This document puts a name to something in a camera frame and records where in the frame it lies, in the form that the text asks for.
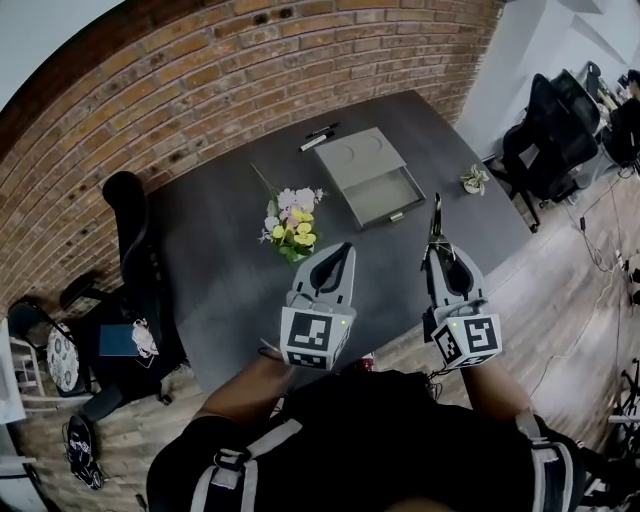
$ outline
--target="flower bouquet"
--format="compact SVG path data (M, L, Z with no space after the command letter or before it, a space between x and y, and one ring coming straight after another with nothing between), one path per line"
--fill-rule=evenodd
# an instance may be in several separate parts
M281 191L271 185L255 165L252 166L271 194L260 242L271 242L291 263L309 256L320 236L315 230L312 212L324 192L321 188L315 191L310 188Z
M480 192L480 195L483 196L484 184L489 181L489 176L477 164L473 164L469 172L460 176L460 181L462 181L462 186L469 194Z

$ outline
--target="white wall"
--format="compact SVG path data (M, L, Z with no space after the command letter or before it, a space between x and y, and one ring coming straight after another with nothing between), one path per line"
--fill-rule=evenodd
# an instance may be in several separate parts
M581 6L575 12L566 5ZM494 153L526 107L536 73L579 73L591 60L607 84L630 67L640 68L640 4L637 0L516 0L504 15L456 123L480 156Z
M502 109L519 88L517 70L544 13L546 0L517 1L505 5L476 82L469 92L456 130L483 155L500 124Z
M47 57L123 0L0 0L0 109Z

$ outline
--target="black office chair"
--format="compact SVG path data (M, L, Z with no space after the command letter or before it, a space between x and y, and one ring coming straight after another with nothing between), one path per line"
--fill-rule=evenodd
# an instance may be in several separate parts
M560 200L573 186L567 173L598 152L591 123L566 106L562 97L544 76L534 76L527 115L504 136L502 163L506 172L491 170L496 178L511 185L511 199L522 196L534 219L530 226L533 233L538 231L540 218L529 192L543 201ZM527 168L520 155L533 145L539 152Z
M601 75L602 71L600 71L600 68L595 62L587 62L587 79L585 81L585 88L594 100L598 97Z
M575 112L587 130L592 134L596 133L600 124L600 111L590 93L566 69L563 69L557 77L551 80L551 85L558 93L559 100Z
M9 307L7 313L7 323L9 327L9 336L27 342L36 351L38 359L43 357L47 350L47 344L36 345L32 338L34 328L41 324L46 324L52 329L56 329L62 336L75 345L73 333L62 328L46 311L44 311L34 299L23 297ZM82 356L79 358L80 371L78 380L72 390L63 391L57 387L58 394L61 397L78 396L91 391L91 379L86 361Z
M640 101L631 99L611 112L611 124L602 131L609 159L622 169L633 166L640 155Z
M120 172L107 180L102 191L113 208L118 229L120 271L124 286L111 294L96 288L96 276L80 276L61 294L64 308L79 297L101 302L74 325L79 350L87 354L102 391L84 405L96 421L126 403L156 394L163 403L160 381L186 360L175 326L171 293L166 281L159 238L149 217L142 184L131 173ZM107 324L147 321L159 355L147 366L136 357L100 356L100 329Z

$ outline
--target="desk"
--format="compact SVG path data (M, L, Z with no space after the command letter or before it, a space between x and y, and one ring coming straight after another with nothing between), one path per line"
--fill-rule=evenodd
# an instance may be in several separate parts
M298 152L305 134L336 121L341 123L337 137L380 128L407 162L426 204L395 224L359 232L314 152ZM531 236L496 180L487 183L484 197L464 191L460 175L480 160L413 91L299 122L207 162L150 196L176 324L204 391L218 388L253 360L259 337L277 336L280 308L297 268L257 241L268 194L251 162L278 188L329 191L314 211L323 233L318 248L341 241L356 248L352 306L358 318L338 366L421 322L429 298L419 270L435 192L442 196L445 234L485 275Z

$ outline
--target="marker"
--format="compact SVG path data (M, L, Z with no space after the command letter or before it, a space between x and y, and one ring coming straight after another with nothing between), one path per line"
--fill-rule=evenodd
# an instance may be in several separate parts
M318 144L320 144L322 141L325 141L331 137L333 137L336 134L336 132L334 132L333 130L330 132L325 133L324 135L320 135L320 137L317 137L313 140L310 140L309 142L307 142L306 144L303 144L302 146L300 146L300 148L298 149L298 151L303 152L306 151L307 149L311 149L313 146L317 146Z
M319 130L316 130L315 132L310 133L305 138L306 139L310 139L311 137L315 137L316 135L319 135L322 132L326 132L328 130L333 130L334 128L337 128L338 126L340 126L340 123L330 124L329 126L325 126L324 128L320 128Z

